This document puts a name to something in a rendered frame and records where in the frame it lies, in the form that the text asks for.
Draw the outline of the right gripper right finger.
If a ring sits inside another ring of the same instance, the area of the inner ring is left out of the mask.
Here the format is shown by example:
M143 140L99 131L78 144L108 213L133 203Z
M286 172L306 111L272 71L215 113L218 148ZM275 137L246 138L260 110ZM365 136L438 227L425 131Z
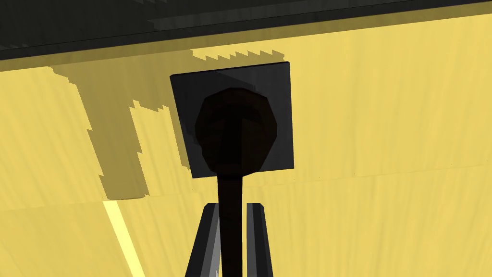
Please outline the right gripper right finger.
M246 204L247 277L274 277L264 206Z

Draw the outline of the yellow door leaf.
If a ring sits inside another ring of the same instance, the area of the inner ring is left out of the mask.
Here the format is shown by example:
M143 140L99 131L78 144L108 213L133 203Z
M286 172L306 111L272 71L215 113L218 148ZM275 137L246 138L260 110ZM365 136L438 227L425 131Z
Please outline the yellow door leaf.
M0 277L185 277L217 182L169 77L282 61L274 277L492 277L492 1L0 62Z

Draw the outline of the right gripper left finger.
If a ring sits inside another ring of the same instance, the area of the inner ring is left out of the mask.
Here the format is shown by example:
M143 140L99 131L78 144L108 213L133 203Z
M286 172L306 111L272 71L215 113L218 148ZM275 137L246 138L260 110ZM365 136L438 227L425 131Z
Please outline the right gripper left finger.
M204 206L185 277L218 277L221 254L218 203Z

